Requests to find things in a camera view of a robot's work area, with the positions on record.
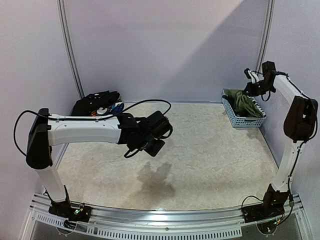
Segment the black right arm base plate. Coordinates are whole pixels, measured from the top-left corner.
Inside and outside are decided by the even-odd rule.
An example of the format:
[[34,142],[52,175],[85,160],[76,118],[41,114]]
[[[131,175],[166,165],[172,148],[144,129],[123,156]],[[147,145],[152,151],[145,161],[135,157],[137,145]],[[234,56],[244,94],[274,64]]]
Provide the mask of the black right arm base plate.
[[[244,205],[248,198],[255,198],[261,201],[261,203]],[[286,201],[277,202],[275,199],[272,199],[270,203],[264,203],[261,199],[253,195],[247,196],[241,204],[241,213],[244,222],[251,223],[271,219],[274,221],[274,225],[278,225],[285,220],[285,203]]]

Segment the colourful patterned folded shorts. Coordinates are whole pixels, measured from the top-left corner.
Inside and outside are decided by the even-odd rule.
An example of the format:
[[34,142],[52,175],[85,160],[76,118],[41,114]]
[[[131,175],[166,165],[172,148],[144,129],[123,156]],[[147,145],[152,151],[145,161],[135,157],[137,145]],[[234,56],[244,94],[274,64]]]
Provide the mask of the colourful patterned folded shorts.
[[123,111],[125,104],[122,101],[118,101],[113,105],[108,107],[100,107],[97,110],[92,111],[90,114],[92,117],[99,117],[99,116],[108,116],[108,115],[116,115]]

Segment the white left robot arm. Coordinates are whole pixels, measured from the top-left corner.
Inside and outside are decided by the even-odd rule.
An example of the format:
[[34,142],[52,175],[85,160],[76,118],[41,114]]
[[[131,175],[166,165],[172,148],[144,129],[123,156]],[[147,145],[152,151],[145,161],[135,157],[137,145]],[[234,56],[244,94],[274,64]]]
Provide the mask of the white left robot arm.
[[74,213],[74,205],[69,202],[68,191],[62,183],[57,167],[52,159],[52,147],[69,143],[104,142],[126,145],[126,159],[145,151],[155,157],[165,144],[165,139],[173,133],[173,127],[165,112],[155,111],[148,117],[134,117],[127,111],[145,103],[136,102],[116,115],[106,116],[66,116],[50,114],[47,108],[39,112],[24,110],[17,117],[13,134],[24,114],[35,115],[29,131],[26,150],[17,149],[25,157],[29,167],[34,169],[47,191],[55,209],[63,216]]

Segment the left aluminium frame post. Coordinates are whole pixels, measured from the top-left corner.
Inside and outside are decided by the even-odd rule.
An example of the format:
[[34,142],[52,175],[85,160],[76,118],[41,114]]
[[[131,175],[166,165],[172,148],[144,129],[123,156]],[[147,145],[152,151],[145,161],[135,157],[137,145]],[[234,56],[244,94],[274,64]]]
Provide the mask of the left aluminium frame post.
[[66,3],[64,0],[57,0],[57,8],[59,13],[59,19],[61,24],[61,31],[64,40],[64,45],[66,49],[67,58],[70,65],[71,74],[74,80],[75,88],[79,98],[83,98],[85,96],[84,89],[82,86],[80,74],[78,71],[78,66],[76,63],[76,58],[73,50],[72,40],[69,31],[68,19],[67,19],[67,11],[66,11]]

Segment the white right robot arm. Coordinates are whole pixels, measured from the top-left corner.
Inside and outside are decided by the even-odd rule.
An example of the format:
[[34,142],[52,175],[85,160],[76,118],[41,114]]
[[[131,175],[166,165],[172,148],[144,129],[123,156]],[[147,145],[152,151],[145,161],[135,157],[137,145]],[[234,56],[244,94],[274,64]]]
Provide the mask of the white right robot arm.
[[258,208],[262,218],[269,218],[278,210],[278,205],[284,203],[291,194],[292,179],[303,146],[317,134],[319,105],[317,100],[300,90],[287,73],[277,71],[272,61],[262,64],[262,78],[258,77],[257,71],[249,68],[244,70],[244,74],[250,80],[243,90],[245,95],[258,97],[280,92],[289,104],[283,123],[287,142],[280,166],[264,195],[264,203]]

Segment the aluminium front rail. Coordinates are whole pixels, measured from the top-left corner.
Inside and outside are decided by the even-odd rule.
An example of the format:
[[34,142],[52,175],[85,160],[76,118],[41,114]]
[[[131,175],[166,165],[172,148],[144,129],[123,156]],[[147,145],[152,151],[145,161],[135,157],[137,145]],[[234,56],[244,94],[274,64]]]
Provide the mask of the aluminium front rail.
[[284,222],[271,217],[246,222],[241,206],[207,210],[135,210],[93,205],[88,222],[49,213],[50,200],[36,193],[22,240],[311,240],[313,234],[298,195],[285,204]]

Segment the aluminium frame post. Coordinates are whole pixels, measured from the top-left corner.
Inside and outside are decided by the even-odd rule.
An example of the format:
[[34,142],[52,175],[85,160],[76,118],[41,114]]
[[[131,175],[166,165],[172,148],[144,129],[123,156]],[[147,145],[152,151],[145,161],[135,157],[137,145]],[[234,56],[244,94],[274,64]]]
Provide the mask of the aluminium frame post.
[[67,19],[67,11],[66,11],[66,3],[64,0],[57,0],[57,8],[59,13],[59,19],[61,24],[61,31],[64,40],[64,45],[66,49],[67,58],[70,65],[71,74],[74,80],[75,88],[79,98],[83,98],[85,96],[84,89],[82,86],[80,74],[78,71],[78,66],[76,63],[76,58],[73,50],[72,40],[69,31],[68,19]]
[[268,40],[269,40],[271,26],[272,26],[272,20],[273,20],[274,7],[275,7],[275,1],[268,0],[266,12],[265,12],[264,24],[263,24],[263,28],[262,28],[262,37],[261,37],[261,41],[260,41],[258,59],[257,59],[256,67],[255,67],[256,71],[259,71],[261,69],[262,63],[263,63],[265,55],[266,55]]

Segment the black trousers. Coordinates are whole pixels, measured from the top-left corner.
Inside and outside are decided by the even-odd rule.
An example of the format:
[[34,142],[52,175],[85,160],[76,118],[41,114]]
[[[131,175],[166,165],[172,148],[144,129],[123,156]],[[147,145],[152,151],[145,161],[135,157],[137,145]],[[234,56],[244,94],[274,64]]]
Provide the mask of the black trousers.
[[118,91],[103,91],[98,93],[91,93],[74,104],[71,116],[73,117],[89,117],[92,112],[99,108],[108,108],[115,104],[120,99]]

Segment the light blue plastic basket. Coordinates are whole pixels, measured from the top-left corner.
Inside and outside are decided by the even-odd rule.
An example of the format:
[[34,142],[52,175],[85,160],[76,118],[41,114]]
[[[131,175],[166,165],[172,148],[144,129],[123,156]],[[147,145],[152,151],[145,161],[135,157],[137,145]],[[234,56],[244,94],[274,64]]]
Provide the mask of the light blue plastic basket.
[[241,116],[237,116],[232,107],[230,106],[229,102],[224,98],[224,89],[222,90],[222,104],[225,108],[226,114],[228,116],[228,119],[231,123],[231,126],[233,128],[259,128],[262,123],[264,122],[264,120],[267,118],[267,114],[262,110],[262,108],[260,107],[260,105],[257,103],[257,101],[253,98],[256,107],[261,111],[261,113],[263,114],[262,118],[258,118],[258,117],[241,117]]

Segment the right aluminium frame post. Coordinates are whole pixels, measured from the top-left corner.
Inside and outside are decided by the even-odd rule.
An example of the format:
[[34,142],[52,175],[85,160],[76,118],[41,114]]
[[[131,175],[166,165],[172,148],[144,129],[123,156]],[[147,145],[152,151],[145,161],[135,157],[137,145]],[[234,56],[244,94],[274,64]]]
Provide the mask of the right aluminium frame post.
[[256,67],[255,67],[256,71],[259,71],[261,69],[262,63],[263,63],[265,55],[266,55],[268,40],[269,40],[271,26],[272,26],[272,20],[273,20],[274,7],[275,7],[275,1],[268,0],[266,12],[265,12],[264,24],[263,24],[263,28],[262,28],[262,37],[261,37],[261,41],[260,41],[258,59],[257,59]]

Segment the green cloth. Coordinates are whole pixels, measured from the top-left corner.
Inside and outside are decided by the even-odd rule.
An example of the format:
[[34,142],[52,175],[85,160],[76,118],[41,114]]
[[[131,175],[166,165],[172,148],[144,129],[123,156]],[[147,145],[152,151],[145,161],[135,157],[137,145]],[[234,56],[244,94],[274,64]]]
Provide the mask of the green cloth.
[[236,116],[252,118],[264,117],[253,99],[245,95],[241,89],[225,88],[223,92],[224,98],[229,102]]

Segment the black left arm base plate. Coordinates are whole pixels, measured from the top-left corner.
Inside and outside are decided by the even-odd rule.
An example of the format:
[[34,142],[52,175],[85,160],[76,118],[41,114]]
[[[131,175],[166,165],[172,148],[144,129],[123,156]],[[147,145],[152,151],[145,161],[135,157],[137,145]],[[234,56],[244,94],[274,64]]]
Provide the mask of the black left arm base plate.
[[48,212],[52,215],[68,219],[71,222],[88,223],[93,208],[81,203],[78,208],[72,207],[67,199],[62,202],[51,201]]

